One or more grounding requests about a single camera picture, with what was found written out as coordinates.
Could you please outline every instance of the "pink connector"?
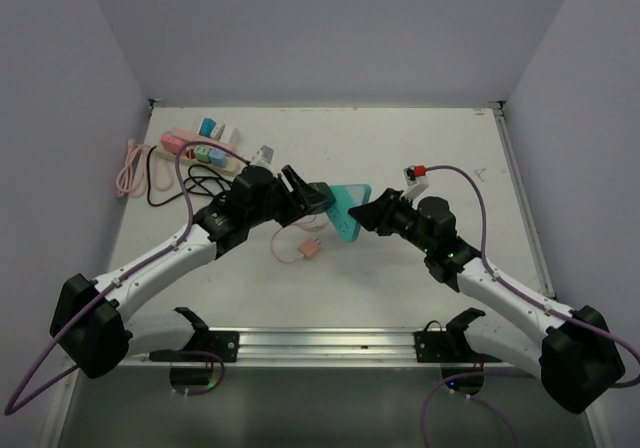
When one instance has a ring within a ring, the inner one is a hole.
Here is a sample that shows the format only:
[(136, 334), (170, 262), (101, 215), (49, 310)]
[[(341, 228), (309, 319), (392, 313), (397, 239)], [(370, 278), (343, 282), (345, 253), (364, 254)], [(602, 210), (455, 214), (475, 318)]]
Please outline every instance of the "pink connector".
[(183, 128), (178, 128), (177, 126), (171, 130), (170, 136), (173, 136), (174, 138), (178, 138), (178, 139), (183, 140), (185, 142), (188, 142), (188, 141), (206, 141), (207, 143), (213, 143), (214, 145), (222, 146), (223, 148), (227, 148), (228, 150), (233, 150), (234, 149), (233, 145), (230, 145), (228, 143), (223, 143), (223, 142), (218, 141), (218, 140), (213, 140), (211, 138), (207, 138), (206, 136), (200, 136), (200, 135), (198, 135), (197, 133), (195, 133), (193, 131), (185, 130)]
[(169, 153), (177, 155), (178, 151), (180, 150), (182, 145), (184, 145), (185, 142), (179, 138), (176, 138), (175, 136), (165, 134), (165, 135), (162, 135), (162, 138), (160, 138), (160, 143), (162, 144), (164, 149), (167, 150)]

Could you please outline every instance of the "teal triangle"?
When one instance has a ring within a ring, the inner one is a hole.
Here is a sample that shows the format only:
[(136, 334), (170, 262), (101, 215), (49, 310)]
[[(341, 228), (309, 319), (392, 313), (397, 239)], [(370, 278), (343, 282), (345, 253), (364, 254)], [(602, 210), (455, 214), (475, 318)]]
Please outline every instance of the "teal triangle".
[(369, 202), (371, 186), (332, 185), (329, 188), (336, 198), (336, 202), (327, 210), (329, 221), (344, 241), (347, 243), (356, 241), (360, 232), (360, 223), (349, 216), (348, 210)]

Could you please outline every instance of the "white tabletop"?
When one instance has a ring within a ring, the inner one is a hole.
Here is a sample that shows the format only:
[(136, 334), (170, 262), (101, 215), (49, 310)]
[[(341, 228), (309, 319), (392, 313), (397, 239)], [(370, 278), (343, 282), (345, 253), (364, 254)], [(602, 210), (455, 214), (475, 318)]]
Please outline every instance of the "white tabletop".
[[(275, 150), (274, 167), (290, 164), (306, 181), (369, 183), (372, 199), (387, 187), (403, 189), (411, 164), (454, 164), (480, 182), (489, 217), (489, 256), (510, 275), (540, 289), (493, 113), (452, 108), (156, 108), (146, 142), (156, 144), (174, 126), (192, 129), (209, 116), (236, 126), (239, 150), (251, 156), (263, 144)], [(467, 182), (454, 173), (430, 175), (428, 193), (449, 200), (458, 231), (475, 246), (480, 212)], [(154, 193), (156, 201), (167, 193)], [(196, 209), (206, 202), (195, 199)], [(166, 240), (185, 222), (183, 201), (151, 208), (127, 203), (112, 268)], [(419, 327), (446, 322), (482, 305), (435, 282), (423, 256), (399, 237), (362, 231), (342, 242), (330, 227), (314, 234), (323, 251), (313, 261), (284, 265), (269, 252), (278, 228), (267, 223), (218, 261), (199, 268), (148, 302), (140, 313), (187, 306), (214, 326)], [(309, 235), (288, 228), (276, 248), (291, 256)]]

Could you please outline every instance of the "teal plastic object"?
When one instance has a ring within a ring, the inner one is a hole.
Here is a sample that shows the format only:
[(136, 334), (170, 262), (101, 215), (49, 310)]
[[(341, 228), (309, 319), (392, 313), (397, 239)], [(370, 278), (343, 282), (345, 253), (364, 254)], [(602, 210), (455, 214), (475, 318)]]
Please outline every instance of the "teal plastic object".
[(347, 243), (358, 239), (360, 223), (349, 216), (348, 210), (354, 206), (360, 206), (369, 202), (371, 186), (359, 185), (332, 185), (329, 186), (336, 202), (327, 210), (329, 221), (336, 231)]
[(200, 125), (200, 131), (198, 132), (200, 136), (211, 136), (213, 129), (216, 127), (216, 122), (211, 118), (204, 118), (202, 120), (202, 124)]

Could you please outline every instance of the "pink cable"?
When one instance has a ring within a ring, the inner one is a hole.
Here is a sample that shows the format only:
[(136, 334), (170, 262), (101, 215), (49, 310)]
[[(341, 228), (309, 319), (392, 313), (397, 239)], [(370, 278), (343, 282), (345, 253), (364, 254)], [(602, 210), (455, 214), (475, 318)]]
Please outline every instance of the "pink cable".
[[(133, 166), (135, 165), (136, 159), (138, 157), (142, 158), (143, 155), (147, 154), (151, 147), (144, 143), (138, 143), (134, 139), (129, 139), (127, 141), (127, 155), (124, 160), (124, 166), (118, 176), (116, 177), (116, 195), (118, 198), (122, 198), (125, 195), (129, 195), (131, 198), (139, 198), (144, 194), (147, 189), (147, 166), (145, 163), (142, 163), (142, 168), (140, 172), (140, 177), (138, 180), (135, 180), (135, 170)], [(169, 168), (169, 165), (164, 162), (163, 166), (167, 170), (167, 174), (169, 175), (169, 184), (166, 186), (158, 186), (157, 176), (158, 176), (158, 157), (157, 155), (153, 158), (153, 187), (158, 191), (167, 191), (173, 186), (173, 173)]]
[[(321, 231), (323, 229), (325, 229), (327, 227), (327, 225), (329, 224), (328, 221), (322, 223), (321, 225), (317, 225), (317, 226), (307, 226), (310, 223), (313, 223), (316, 218), (318, 217), (318, 215), (313, 215), (313, 218), (310, 219), (309, 221), (299, 221), (298, 223), (293, 223), (292, 225), (289, 226), (295, 226), (297, 228), (300, 228), (302, 231), (306, 231), (309, 233), (315, 233), (317, 231)], [(271, 235), (271, 240), (269, 240), (269, 251), (271, 251), (271, 255), (273, 255), (273, 257), (278, 260), (280, 263), (284, 263), (286, 265), (289, 265), (291, 263), (295, 263), (297, 261), (300, 261), (303, 256), (299, 255), (297, 258), (293, 259), (293, 260), (287, 260), (285, 258), (281, 258), (280, 256), (278, 256), (278, 254), (276, 253), (276, 250), (273, 248), (273, 243), (276, 241), (276, 236), (278, 236), (278, 234), (284, 230), (285, 228), (287, 228), (288, 226), (283, 226), (281, 228), (278, 228), (278, 230)]]

